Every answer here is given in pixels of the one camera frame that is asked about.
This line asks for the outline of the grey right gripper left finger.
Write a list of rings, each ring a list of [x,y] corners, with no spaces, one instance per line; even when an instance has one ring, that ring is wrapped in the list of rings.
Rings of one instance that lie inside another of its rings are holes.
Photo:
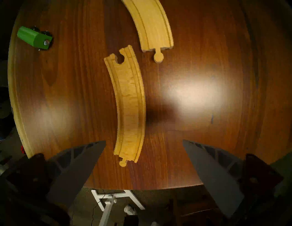
[[[91,175],[106,141],[96,141],[61,151],[46,161],[52,183],[46,199],[70,207]]]

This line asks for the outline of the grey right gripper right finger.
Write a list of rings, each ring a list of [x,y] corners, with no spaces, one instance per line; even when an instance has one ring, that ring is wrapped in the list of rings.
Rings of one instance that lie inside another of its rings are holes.
[[[226,150],[194,141],[183,140],[183,146],[216,205],[231,218],[244,199],[239,185],[243,160]]]

